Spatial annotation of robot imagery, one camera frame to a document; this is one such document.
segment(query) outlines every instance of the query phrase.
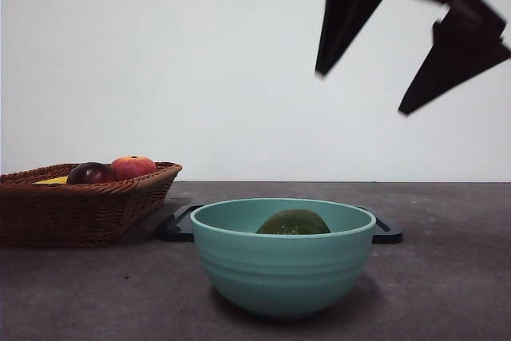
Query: robotic arm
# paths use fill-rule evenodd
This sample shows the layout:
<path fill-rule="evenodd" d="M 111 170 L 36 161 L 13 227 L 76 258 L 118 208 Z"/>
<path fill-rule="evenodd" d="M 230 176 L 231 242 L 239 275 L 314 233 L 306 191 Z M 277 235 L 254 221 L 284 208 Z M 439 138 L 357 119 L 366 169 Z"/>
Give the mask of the robotic arm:
<path fill-rule="evenodd" d="M 316 71 L 327 75 L 382 0 L 327 0 Z M 408 115 L 456 85 L 511 58 L 505 21 L 483 0 L 433 0 L 450 7 L 433 25 L 433 47 L 402 99 Z"/>

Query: yellow fruit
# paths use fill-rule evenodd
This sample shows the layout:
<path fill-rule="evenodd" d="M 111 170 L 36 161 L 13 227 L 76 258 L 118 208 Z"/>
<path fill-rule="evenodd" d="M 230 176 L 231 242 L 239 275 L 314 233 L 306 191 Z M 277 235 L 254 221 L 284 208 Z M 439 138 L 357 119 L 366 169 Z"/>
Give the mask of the yellow fruit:
<path fill-rule="evenodd" d="M 54 177 L 53 179 L 38 181 L 34 184 L 67 184 L 67 176 Z"/>

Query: red apple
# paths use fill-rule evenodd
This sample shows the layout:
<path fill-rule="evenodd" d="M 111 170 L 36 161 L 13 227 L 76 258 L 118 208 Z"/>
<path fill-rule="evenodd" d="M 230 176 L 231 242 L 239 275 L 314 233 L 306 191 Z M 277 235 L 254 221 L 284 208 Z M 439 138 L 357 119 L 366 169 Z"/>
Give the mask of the red apple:
<path fill-rule="evenodd" d="M 158 170 L 154 161 L 143 156 L 119 157 L 110 166 L 115 171 L 118 180 L 131 179 Z"/>
<path fill-rule="evenodd" d="M 67 176 L 68 184 L 99 184 L 114 181 L 117 181 L 117 176 L 112 167 L 93 162 L 78 165 Z"/>

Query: ceramic bowl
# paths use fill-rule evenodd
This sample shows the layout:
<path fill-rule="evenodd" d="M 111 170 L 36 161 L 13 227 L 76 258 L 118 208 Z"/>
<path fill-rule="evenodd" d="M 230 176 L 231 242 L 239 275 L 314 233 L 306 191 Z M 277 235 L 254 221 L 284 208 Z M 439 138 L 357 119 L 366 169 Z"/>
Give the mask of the ceramic bowl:
<path fill-rule="evenodd" d="M 274 213 L 292 208 L 318 213 L 331 233 L 256 233 Z M 213 287 L 256 314 L 309 316 L 341 299 L 362 273 L 374 216 L 360 208 L 321 200 L 228 200 L 191 215 L 196 249 Z"/>

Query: black tray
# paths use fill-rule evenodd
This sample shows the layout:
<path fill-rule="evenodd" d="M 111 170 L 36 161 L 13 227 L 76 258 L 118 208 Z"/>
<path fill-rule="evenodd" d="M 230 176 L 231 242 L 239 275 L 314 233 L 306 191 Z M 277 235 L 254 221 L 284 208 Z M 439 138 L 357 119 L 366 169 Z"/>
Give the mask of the black tray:
<path fill-rule="evenodd" d="M 168 219 L 165 219 L 156 227 L 156 238 L 162 241 L 193 242 L 190 213 L 202 206 L 204 204 L 191 204 L 177 209 Z M 402 241 L 402 230 L 393 221 L 383 219 L 372 209 L 358 208 L 371 212 L 376 217 L 373 244 L 396 244 Z"/>

